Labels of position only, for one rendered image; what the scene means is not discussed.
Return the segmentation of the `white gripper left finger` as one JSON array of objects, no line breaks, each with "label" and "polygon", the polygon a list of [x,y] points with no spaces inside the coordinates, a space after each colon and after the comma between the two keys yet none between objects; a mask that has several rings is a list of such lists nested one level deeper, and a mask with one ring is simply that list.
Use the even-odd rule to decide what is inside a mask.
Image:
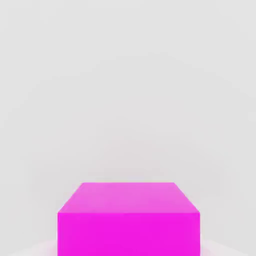
[{"label": "white gripper left finger", "polygon": [[58,256],[57,241],[51,240],[39,243],[9,256]]}]

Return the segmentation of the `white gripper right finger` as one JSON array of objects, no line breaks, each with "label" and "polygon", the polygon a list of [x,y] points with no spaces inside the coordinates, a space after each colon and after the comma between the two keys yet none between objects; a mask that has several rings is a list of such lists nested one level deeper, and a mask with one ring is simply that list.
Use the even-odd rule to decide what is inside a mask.
[{"label": "white gripper right finger", "polygon": [[212,240],[201,240],[200,256],[248,256],[233,248],[224,246]]}]

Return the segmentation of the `small magenta cube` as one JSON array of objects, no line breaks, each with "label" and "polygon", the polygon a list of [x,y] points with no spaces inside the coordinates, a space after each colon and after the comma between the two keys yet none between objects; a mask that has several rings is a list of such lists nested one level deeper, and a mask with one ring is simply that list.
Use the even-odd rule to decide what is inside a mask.
[{"label": "small magenta cube", "polygon": [[200,212],[173,182],[84,182],[57,214],[57,256],[200,256]]}]

